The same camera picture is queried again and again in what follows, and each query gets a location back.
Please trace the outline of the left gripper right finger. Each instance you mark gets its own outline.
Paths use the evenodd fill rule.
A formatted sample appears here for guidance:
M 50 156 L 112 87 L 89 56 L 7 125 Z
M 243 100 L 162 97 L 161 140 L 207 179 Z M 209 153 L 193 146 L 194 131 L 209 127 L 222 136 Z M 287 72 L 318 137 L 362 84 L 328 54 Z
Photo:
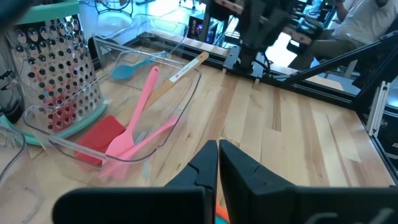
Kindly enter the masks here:
M 398 224 L 398 188 L 299 186 L 227 140 L 219 149 L 231 224 Z

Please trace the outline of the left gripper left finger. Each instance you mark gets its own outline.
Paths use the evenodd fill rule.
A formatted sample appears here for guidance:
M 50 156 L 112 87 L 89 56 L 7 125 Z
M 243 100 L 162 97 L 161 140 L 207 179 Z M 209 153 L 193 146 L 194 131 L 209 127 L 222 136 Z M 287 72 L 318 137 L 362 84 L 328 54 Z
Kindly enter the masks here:
M 54 224 L 215 224 L 218 145 L 207 141 L 163 187 L 80 188 L 53 206 Z

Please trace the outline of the pink silicone spatula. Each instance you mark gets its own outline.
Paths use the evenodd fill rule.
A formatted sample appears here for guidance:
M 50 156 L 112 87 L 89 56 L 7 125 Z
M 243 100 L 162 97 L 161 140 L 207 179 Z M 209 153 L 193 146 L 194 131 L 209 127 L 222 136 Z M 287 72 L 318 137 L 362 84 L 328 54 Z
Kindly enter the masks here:
M 113 139 L 107 148 L 107 155 L 117 157 L 120 160 L 129 160 L 140 149 L 145 147 L 155 138 L 160 136 L 165 131 L 174 127 L 178 121 L 178 117 L 174 116 L 165 122 L 157 131 L 145 137 L 141 142 L 134 143 L 132 140 L 132 131 L 134 129 L 127 129 L 125 132 Z M 116 180 L 123 180 L 127 174 L 129 164 L 121 161 L 110 162 L 99 174 L 100 179 L 113 177 Z
M 152 90 L 155 87 L 156 81 L 159 77 L 159 71 L 160 69 L 158 66 L 152 67 L 144 84 L 144 87 L 141 91 L 141 95 L 139 97 L 139 101 L 135 107 L 135 110 L 132 114 L 132 118 L 130 119 L 130 122 L 126 130 L 111 141 L 110 145 L 106 150 L 106 154 L 108 156 L 121 158 L 125 152 L 128 152 L 131 149 L 135 152 L 139 150 L 146 143 L 145 141 L 141 141 L 140 143 L 135 144 L 133 140 L 133 131 L 145 108 L 145 105 L 150 97 L 150 94 L 152 93 Z

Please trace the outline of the red spatula wooden handle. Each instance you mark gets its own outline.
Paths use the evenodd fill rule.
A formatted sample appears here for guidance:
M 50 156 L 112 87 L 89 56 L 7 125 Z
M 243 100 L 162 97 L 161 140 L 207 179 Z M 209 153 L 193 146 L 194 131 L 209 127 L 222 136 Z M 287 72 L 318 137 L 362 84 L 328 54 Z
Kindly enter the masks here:
M 175 75 L 164 81 L 160 87 L 154 87 L 144 110 L 169 91 L 184 75 L 201 65 L 208 57 L 208 52 L 202 52 Z M 111 141 L 123 133 L 126 128 L 114 116 L 107 115 L 80 139 L 79 144 L 94 151 L 106 153 Z

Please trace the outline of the orange silicone spatula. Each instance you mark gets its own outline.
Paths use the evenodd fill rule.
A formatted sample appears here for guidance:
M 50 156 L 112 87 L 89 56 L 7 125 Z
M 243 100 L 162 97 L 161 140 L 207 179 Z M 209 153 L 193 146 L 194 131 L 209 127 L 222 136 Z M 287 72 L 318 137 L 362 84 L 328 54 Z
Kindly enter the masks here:
M 216 216 L 223 219 L 226 222 L 229 222 L 228 211 L 220 204 L 216 204 Z

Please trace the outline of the blue silicone spoon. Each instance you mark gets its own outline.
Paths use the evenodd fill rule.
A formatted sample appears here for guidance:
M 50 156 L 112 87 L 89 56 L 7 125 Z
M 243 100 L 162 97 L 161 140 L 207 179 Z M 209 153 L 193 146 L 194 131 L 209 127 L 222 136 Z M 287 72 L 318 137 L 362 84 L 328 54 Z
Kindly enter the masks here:
M 111 76 L 115 80 L 127 80 L 134 76 L 136 70 L 139 68 L 146 66 L 152 62 L 151 59 L 145 59 L 135 65 L 118 65 L 112 71 Z

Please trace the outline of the clear plastic bin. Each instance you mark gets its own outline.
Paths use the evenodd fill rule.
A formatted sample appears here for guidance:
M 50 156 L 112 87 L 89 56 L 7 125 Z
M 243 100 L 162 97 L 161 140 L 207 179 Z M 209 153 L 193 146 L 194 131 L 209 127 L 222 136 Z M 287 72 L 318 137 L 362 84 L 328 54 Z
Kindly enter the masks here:
M 25 137 L 0 126 L 0 224 L 28 224 L 42 202 Z
M 95 70 L 109 72 L 111 75 L 118 65 L 135 65 L 145 59 L 151 59 L 153 63 L 181 54 L 187 34 L 186 24 L 148 14 L 137 14 L 128 26 L 112 34 L 93 33 L 88 46 Z
M 155 87 L 158 88 L 164 81 L 171 78 L 192 61 L 192 59 L 184 60 L 184 54 L 185 46 L 181 54 L 172 55 L 171 58 L 162 58 L 144 68 L 140 68 L 128 80 L 117 81 L 111 78 L 109 72 L 97 71 L 98 85 L 103 101 L 106 104 L 106 109 L 88 127 L 70 137 L 60 138 L 45 132 L 44 129 L 33 124 L 28 119 L 28 114 L 24 115 L 24 122 L 33 131 L 39 143 L 52 155 L 53 159 L 64 171 L 99 176 L 100 172 L 110 162 L 114 161 L 129 164 L 127 172 L 136 170 L 140 162 L 144 162 L 148 157 L 164 147 L 181 122 L 182 116 L 188 108 L 201 78 L 201 73 L 197 68 L 184 75 L 169 91 L 142 112 L 133 132 L 133 140 L 136 143 L 141 142 L 145 137 L 157 131 L 170 118 L 177 116 L 178 121 L 174 127 L 140 149 L 131 159 L 124 161 L 117 157 L 108 156 L 103 152 L 97 152 L 80 145 L 79 141 L 95 124 L 107 115 L 114 116 L 122 126 L 127 127 L 152 67 L 158 66 L 160 68 L 159 77 L 155 84 Z

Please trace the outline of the teal metal box grater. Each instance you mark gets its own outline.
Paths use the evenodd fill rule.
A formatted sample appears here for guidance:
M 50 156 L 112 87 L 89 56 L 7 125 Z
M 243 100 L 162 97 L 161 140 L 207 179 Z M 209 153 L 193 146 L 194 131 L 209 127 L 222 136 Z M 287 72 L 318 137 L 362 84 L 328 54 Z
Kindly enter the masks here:
M 24 114 L 45 132 L 70 137 L 106 109 L 79 18 L 79 0 L 38 0 L 5 34 L 0 124 L 39 140 Z

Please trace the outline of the black computer tower lights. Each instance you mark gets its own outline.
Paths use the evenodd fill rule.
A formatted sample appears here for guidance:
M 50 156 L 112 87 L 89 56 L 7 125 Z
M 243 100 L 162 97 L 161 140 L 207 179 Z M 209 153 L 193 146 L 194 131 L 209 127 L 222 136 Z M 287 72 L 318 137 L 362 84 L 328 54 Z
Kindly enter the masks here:
M 204 13 L 196 13 L 189 17 L 187 34 L 189 39 L 198 40 L 200 38 L 204 16 Z

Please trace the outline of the person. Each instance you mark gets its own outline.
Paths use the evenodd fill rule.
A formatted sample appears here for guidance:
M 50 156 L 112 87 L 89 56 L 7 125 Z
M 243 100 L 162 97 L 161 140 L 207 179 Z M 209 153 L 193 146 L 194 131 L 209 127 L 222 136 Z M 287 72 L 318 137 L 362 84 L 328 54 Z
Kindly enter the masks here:
M 361 0 L 347 10 L 345 0 L 333 0 L 341 22 L 333 29 L 325 29 L 304 54 L 296 56 L 290 68 L 305 70 L 313 59 L 332 59 L 358 47 L 377 41 L 398 15 L 398 0 Z

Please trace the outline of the silver aluminium post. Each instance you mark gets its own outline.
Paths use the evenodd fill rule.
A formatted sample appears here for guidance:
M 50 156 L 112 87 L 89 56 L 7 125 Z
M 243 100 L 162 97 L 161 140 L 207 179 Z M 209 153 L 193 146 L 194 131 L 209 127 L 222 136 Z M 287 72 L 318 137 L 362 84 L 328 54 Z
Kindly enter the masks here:
M 382 81 L 376 88 L 366 125 L 366 131 L 372 137 L 378 136 L 390 86 L 391 82 Z

